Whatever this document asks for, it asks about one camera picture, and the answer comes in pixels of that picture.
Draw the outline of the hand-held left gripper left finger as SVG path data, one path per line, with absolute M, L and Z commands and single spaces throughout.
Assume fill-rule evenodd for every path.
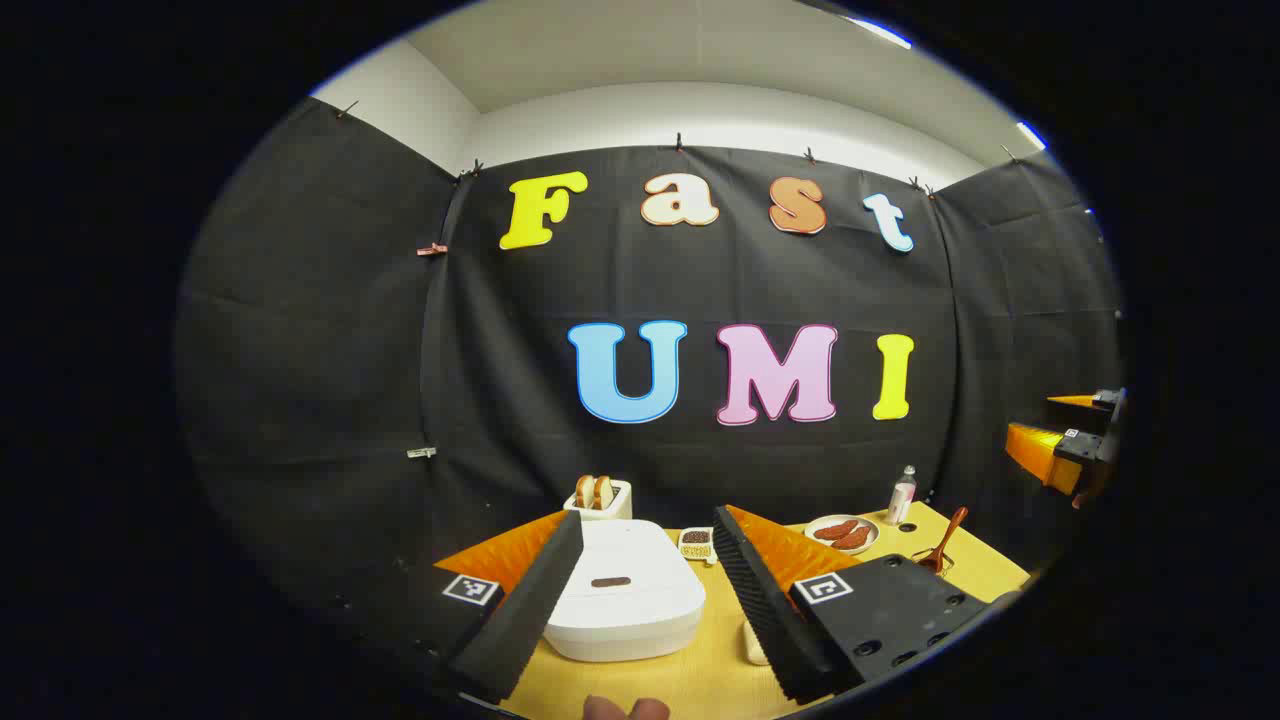
M 575 511 L 429 510 L 357 521 L 310 552 L 310 602 L 397 700 L 497 706 L 584 550 Z

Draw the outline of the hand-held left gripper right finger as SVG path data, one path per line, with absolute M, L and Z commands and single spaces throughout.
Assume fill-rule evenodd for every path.
M 989 607 L 901 553 L 861 561 L 732 505 L 716 509 L 712 539 L 774 678 L 799 705 L 906 671 Z

